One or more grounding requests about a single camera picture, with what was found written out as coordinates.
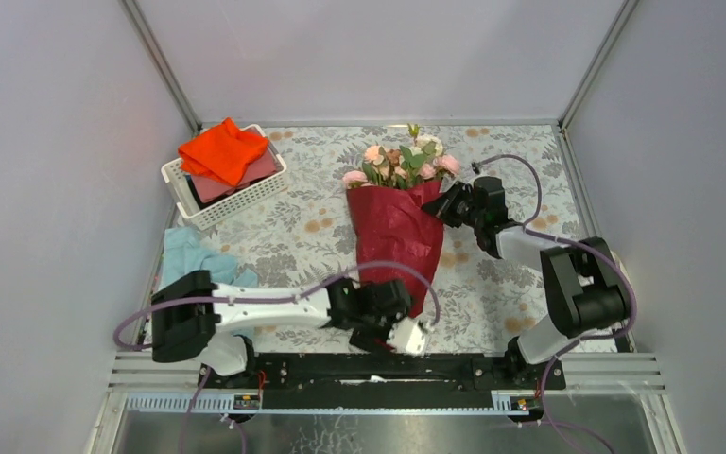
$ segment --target light blue cloth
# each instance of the light blue cloth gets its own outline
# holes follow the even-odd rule
[[[238,261],[233,255],[217,253],[199,243],[199,234],[191,227],[165,230],[163,270],[160,285],[165,288],[190,271],[208,270],[214,283],[238,287],[257,287],[257,273],[244,270],[238,273]],[[252,329],[234,332],[251,338]]]

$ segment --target orange cloth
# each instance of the orange cloth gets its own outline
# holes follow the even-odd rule
[[[238,186],[246,169],[268,148],[268,139],[240,130],[227,118],[180,147],[182,170]]]

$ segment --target pink flower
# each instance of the pink flower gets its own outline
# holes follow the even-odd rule
[[[383,164],[385,157],[380,154],[380,148],[381,147],[379,145],[372,145],[366,148],[366,152],[363,153],[363,159],[365,159],[367,163],[372,163],[375,166]]]
[[[346,187],[349,187],[352,183],[366,183],[369,179],[366,178],[366,174],[360,170],[353,170],[347,172],[346,175],[341,178]]]
[[[444,154],[435,160],[436,166],[446,169],[449,173],[457,176],[460,173],[460,163],[454,157]]]
[[[436,169],[428,163],[424,163],[419,169],[419,175],[425,180],[429,180],[436,176]]]

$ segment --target basket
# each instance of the basket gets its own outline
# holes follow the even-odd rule
[[[249,125],[243,128],[243,130],[251,130],[261,136],[266,135],[258,125]],[[275,158],[274,162],[277,166],[277,173],[263,181],[240,189],[226,199],[214,203],[203,210],[199,210],[199,206],[196,205],[196,200],[188,187],[187,180],[185,179],[187,174],[182,171],[182,158],[177,158],[165,164],[160,171],[163,173],[165,185],[171,191],[171,196],[177,203],[177,209],[180,210],[180,214],[185,222],[199,230],[205,230],[244,208],[248,208],[287,188],[285,175],[287,165],[270,141],[268,143],[268,152]]]

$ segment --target bouquet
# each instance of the bouquet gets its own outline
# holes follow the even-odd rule
[[[432,135],[419,135],[408,125],[411,146],[366,148],[363,165],[343,176],[346,199],[357,235],[357,263],[390,260],[407,265],[432,282],[441,257],[443,223],[422,211],[435,200],[446,175],[457,176],[460,164],[444,154],[443,143]],[[422,313],[427,288],[404,271],[369,269],[362,282],[401,279],[413,297],[408,313]]]

